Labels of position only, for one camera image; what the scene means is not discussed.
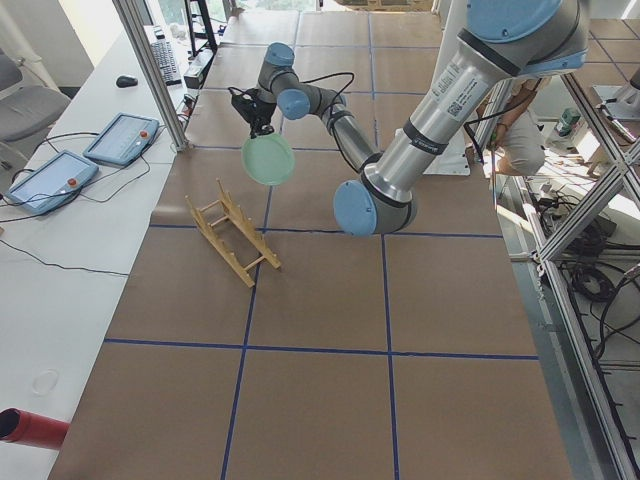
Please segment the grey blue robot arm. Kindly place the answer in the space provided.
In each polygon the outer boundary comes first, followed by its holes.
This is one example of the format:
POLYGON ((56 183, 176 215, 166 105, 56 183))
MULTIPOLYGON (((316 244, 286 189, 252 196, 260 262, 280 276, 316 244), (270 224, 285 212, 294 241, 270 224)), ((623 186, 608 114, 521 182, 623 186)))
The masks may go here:
POLYGON ((303 82, 286 44, 268 46, 253 89, 231 88, 232 105, 250 126, 242 147, 245 171, 257 182, 278 185, 292 174, 289 150, 271 126, 280 110, 289 120, 318 117, 357 178, 333 198, 341 230, 354 236, 399 231, 415 218, 412 188, 481 101, 501 81, 568 73, 586 59, 587 1, 454 1, 445 27, 439 68, 427 93, 397 131, 377 150, 342 94, 303 82))

